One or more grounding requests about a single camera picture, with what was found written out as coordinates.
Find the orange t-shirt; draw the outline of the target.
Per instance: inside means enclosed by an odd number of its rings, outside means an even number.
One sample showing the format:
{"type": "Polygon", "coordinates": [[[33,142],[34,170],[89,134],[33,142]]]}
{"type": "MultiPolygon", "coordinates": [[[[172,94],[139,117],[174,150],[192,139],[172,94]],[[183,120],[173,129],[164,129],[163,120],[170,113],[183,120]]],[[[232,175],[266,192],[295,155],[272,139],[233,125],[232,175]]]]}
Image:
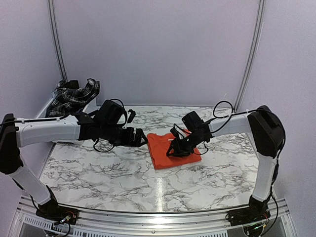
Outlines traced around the orange t-shirt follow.
{"type": "Polygon", "coordinates": [[[149,133],[148,149],[152,159],[154,169],[167,169],[185,164],[195,163],[202,160],[201,153],[197,148],[194,149],[195,154],[187,157],[173,157],[167,156],[167,150],[174,139],[174,135],[167,133],[165,135],[157,135],[156,133],[149,133]]]}

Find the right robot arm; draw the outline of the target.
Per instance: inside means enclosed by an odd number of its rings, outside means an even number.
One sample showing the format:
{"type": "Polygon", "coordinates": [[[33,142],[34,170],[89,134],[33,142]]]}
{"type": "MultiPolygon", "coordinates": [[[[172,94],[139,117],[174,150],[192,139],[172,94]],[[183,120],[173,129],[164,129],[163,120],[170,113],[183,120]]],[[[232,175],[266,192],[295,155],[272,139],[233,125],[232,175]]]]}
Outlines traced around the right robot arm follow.
{"type": "Polygon", "coordinates": [[[284,148],[285,129],[268,106],[255,110],[231,113],[204,121],[193,111],[182,118],[187,132],[173,127],[170,131],[175,137],[166,152],[168,157],[187,157],[194,153],[200,143],[209,142],[212,138],[237,133],[251,133],[259,158],[255,188],[249,198],[249,207],[244,216],[255,221],[267,209],[272,197],[272,187],[277,179],[279,155],[284,148]]]}

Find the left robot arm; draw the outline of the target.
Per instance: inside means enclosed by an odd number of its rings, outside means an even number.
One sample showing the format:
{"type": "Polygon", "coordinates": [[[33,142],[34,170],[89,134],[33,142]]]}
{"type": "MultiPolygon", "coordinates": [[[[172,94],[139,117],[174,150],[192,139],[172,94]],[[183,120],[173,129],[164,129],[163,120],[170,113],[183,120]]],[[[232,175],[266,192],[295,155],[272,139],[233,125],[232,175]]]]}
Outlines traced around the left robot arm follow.
{"type": "Polygon", "coordinates": [[[7,114],[0,125],[0,172],[8,175],[52,220],[62,216],[53,191],[27,167],[20,148],[39,143],[105,140],[112,148],[141,147],[148,139],[140,128],[128,127],[135,117],[119,99],[106,100],[94,111],[69,113],[53,118],[15,118],[7,114]]]}

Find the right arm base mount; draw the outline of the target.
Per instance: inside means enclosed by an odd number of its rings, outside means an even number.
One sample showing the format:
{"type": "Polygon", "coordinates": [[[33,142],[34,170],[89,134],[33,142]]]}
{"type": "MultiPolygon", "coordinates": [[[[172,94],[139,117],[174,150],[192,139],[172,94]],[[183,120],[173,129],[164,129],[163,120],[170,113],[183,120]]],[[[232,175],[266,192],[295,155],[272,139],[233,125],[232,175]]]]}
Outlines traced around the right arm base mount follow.
{"type": "Polygon", "coordinates": [[[270,210],[267,207],[261,211],[256,207],[245,207],[228,211],[225,218],[231,226],[237,226],[267,220],[270,216],[270,210]]]}

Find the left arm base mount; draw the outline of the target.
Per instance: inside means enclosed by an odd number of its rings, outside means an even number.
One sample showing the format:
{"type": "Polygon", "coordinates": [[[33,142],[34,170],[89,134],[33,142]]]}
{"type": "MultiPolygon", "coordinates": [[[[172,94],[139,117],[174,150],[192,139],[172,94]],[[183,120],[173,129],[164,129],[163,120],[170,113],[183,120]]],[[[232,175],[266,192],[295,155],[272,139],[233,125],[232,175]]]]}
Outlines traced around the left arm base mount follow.
{"type": "Polygon", "coordinates": [[[54,222],[59,222],[64,219],[65,222],[75,225],[79,215],[79,210],[65,206],[58,206],[52,209],[44,209],[39,207],[36,211],[36,215],[54,222]]]}

